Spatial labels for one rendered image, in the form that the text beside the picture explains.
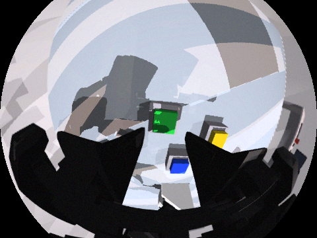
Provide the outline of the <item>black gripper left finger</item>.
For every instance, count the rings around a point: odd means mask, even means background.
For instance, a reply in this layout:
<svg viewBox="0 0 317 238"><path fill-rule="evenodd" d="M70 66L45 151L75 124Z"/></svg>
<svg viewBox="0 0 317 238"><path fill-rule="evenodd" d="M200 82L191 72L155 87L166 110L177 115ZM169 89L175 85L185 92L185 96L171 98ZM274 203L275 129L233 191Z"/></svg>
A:
<svg viewBox="0 0 317 238"><path fill-rule="evenodd" d="M105 143L80 138L68 132L57 132L63 155L96 169L114 203L122 204L129 188L135 165L143 148L145 128L140 127Z"/></svg>

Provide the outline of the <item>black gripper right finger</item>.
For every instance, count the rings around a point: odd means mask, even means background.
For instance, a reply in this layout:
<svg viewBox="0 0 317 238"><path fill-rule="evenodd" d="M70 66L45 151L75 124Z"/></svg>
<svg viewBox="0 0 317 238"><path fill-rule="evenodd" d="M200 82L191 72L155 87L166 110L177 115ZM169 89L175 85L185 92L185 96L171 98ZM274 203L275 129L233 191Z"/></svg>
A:
<svg viewBox="0 0 317 238"><path fill-rule="evenodd" d="M185 145L201 207L214 204L243 166L261 161L267 153L266 147L229 153L192 132L186 133Z"/></svg>

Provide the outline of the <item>blue button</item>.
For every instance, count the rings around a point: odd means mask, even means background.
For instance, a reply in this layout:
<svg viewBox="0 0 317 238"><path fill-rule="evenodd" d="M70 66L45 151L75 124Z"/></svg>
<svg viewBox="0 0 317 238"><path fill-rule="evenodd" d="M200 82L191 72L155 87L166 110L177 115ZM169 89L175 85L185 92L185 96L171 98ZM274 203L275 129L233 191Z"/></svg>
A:
<svg viewBox="0 0 317 238"><path fill-rule="evenodd" d="M169 148L166 154L164 166L170 174L185 174L190 160L188 159L187 149Z"/></svg>

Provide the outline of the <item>green button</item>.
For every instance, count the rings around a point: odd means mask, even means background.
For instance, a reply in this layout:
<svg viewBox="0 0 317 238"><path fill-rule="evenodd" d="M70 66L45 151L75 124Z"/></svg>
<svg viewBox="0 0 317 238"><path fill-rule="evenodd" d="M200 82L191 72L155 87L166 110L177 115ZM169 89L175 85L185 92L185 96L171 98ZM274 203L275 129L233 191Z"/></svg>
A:
<svg viewBox="0 0 317 238"><path fill-rule="evenodd" d="M179 103L151 100L148 132L177 136L181 113Z"/></svg>

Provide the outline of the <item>yellow button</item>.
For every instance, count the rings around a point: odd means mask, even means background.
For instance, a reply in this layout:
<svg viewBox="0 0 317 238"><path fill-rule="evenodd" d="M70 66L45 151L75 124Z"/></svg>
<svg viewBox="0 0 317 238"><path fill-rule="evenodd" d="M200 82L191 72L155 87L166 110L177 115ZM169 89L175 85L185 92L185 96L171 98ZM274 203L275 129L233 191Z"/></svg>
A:
<svg viewBox="0 0 317 238"><path fill-rule="evenodd" d="M222 122L203 121L199 137L214 143L217 147L223 148L225 140L227 140L227 132L228 127L222 124Z"/></svg>

